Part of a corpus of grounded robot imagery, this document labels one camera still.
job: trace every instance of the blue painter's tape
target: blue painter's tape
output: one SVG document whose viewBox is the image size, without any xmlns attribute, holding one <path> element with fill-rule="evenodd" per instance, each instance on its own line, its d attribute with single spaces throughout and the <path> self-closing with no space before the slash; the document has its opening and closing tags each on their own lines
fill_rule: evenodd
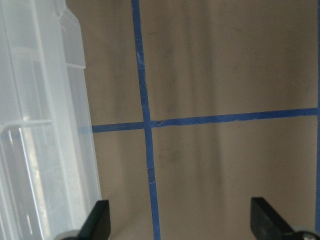
<svg viewBox="0 0 320 240">
<path fill-rule="evenodd" d="M 145 70 L 145 56 L 143 48 L 143 39 L 141 32 L 140 6 L 139 0 L 131 0 L 133 31 L 136 52 L 136 64 L 139 78 L 140 99 L 143 115 L 143 128 L 145 136 L 145 152 L 146 152 L 146 166 L 149 182 L 149 193 L 151 202 L 152 224 L 153 224 L 153 238 L 154 240 L 161 240 L 160 235 L 160 221 L 157 185 L 155 176 L 154 163 L 154 145 L 152 138 L 152 122 L 150 117 L 149 99 L 146 84 L 146 70 Z"/>
<path fill-rule="evenodd" d="M 318 0 L 318 118 L 316 153 L 315 230 L 320 233 L 320 0 Z"/>
<path fill-rule="evenodd" d="M 262 111 L 253 113 L 239 113 L 215 116 L 196 116 L 186 118 L 168 119 L 163 121 L 152 121 L 153 128 L 162 128 L 166 126 L 184 126 L 209 123 L 228 123 L 233 121 L 249 121 L 262 119 L 289 118 L 298 116 L 315 116 L 318 114 L 318 108 L 304 108 L 294 110 L 280 111 Z"/>
<path fill-rule="evenodd" d="M 144 129 L 144 123 L 141 121 L 141 122 L 129 122 L 129 123 L 117 123 L 117 124 L 92 126 L 92 132 L 94 133 L 136 130 L 136 129 Z"/>
</svg>

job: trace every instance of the blue tape line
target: blue tape line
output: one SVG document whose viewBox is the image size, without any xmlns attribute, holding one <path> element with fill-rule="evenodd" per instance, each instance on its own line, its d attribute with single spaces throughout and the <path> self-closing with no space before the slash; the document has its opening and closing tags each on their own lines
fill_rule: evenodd
<svg viewBox="0 0 320 240">
<path fill-rule="evenodd" d="M 168 119 L 163 121 L 152 121 L 152 127 L 162 128 L 166 126 L 228 123 L 233 121 L 249 121 L 249 120 L 262 120 L 262 119 L 289 118 L 289 117 L 298 117 L 298 116 L 314 116 L 317 114 L 318 114 L 317 108 L 304 108 L 304 109 L 294 109 L 294 110 L 262 111 L 262 112 L 215 115 L 215 116 L 196 116 L 196 117 Z"/>
<path fill-rule="evenodd" d="M 144 126 L 144 135 L 145 135 L 146 166 L 147 166 L 147 173 L 148 173 L 149 193 L 150 193 L 150 202 L 151 202 L 153 238 L 154 240 L 161 240 L 157 185 L 156 185 L 156 177 L 155 177 L 154 145 L 153 145 L 153 139 L 152 139 L 152 124 L 151 124 L 150 109 L 149 109 L 148 91 L 147 91 L 147 84 L 145 79 L 146 70 L 145 70 L 143 39 L 142 39 L 142 33 L 141 33 L 139 0 L 132 0 L 131 6 L 132 6 L 136 63 L 137 63 L 137 69 L 138 69 L 140 98 L 141 98 L 143 126 Z"/>
<path fill-rule="evenodd" d="M 167 126 L 228 123 L 233 121 L 250 121 L 250 120 L 291 118 L 291 117 L 299 117 L 299 116 L 317 116 L 317 115 L 318 115 L 318 108 L 303 108 L 303 109 L 293 109 L 293 110 L 262 111 L 262 112 L 214 115 L 214 116 L 196 116 L 196 117 L 168 119 L 163 121 L 151 121 L 151 127 L 162 128 Z M 144 129 L 144 123 L 128 122 L 128 123 L 92 126 L 92 131 L 94 133 L 137 130 L 137 129 Z"/>
<path fill-rule="evenodd" d="M 129 123 L 117 123 L 117 124 L 106 124 L 106 125 L 93 125 L 92 132 L 113 132 L 113 131 L 125 131 L 125 130 L 136 130 L 144 129 L 143 122 L 129 122 Z"/>
<path fill-rule="evenodd" d="M 315 230 L 320 233 L 320 0 L 318 0 L 318 116 L 316 153 Z"/>
</svg>

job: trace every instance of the clamp jaw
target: clamp jaw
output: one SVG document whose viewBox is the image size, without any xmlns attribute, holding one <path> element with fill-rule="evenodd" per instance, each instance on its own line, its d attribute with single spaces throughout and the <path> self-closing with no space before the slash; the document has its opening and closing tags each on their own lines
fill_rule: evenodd
<svg viewBox="0 0 320 240">
<path fill-rule="evenodd" d="M 59 240 L 107 240 L 111 233 L 110 207 L 108 200 L 97 201 L 77 236 Z"/>
<path fill-rule="evenodd" d="M 294 231 L 263 198 L 251 198 L 250 227 L 257 240 L 320 240 L 315 232 Z"/>
</svg>

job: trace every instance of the clear plastic container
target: clear plastic container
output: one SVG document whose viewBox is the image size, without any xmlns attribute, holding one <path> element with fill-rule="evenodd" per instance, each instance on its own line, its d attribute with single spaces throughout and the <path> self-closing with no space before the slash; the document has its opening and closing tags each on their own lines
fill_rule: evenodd
<svg viewBox="0 0 320 240">
<path fill-rule="evenodd" d="M 101 199 L 84 68 L 63 0 L 0 0 L 0 239 L 52 240 Z"/>
</svg>

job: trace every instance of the beige surface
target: beige surface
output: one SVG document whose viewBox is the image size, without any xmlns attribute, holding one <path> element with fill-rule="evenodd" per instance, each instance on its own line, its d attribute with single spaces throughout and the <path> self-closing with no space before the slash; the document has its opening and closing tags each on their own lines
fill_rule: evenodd
<svg viewBox="0 0 320 240">
<path fill-rule="evenodd" d="M 153 129 L 163 240 L 253 240 L 250 198 L 313 229 L 317 117 Z"/>
<path fill-rule="evenodd" d="M 78 18 L 93 125 L 142 120 L 130 0 L 67 0 Z"/>
<path fill-rule="evenodd" d="M 312 108 L 316 0 L 141 0 L 153 120 Z"/>
<path fill-rule="evenodd" d="M 111 239 L 153 239 L 144 131 L 93 137 L 102 198 L 110 200 Z"/>
</svg>

